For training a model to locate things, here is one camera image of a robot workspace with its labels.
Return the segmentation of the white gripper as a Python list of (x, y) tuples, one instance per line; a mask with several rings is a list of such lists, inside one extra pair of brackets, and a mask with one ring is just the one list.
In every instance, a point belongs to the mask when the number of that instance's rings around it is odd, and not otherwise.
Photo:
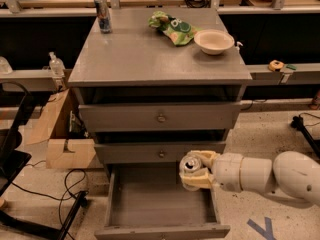
[(224, 191), (241, 192), (240, 167), (243, 156), (237, 153), (224, 153), (220, 155), (210, 150), (191, 150), (188, 156), (198, 158), (202, 165), (208, 169), (200, 169), (193, 173), (181, 173), (183, 185), (189, 190), (210, 189), (214, 183)]

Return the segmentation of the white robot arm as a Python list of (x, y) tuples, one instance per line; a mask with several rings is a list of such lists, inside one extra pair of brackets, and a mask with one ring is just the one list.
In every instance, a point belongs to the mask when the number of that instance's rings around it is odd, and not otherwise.
[(320, 164), (296, 151), (265, 159), (192, 150), (180, 161), (179, 176), (189, 191), (219, 187), (257, 193), (290, 206), (320, 206)]

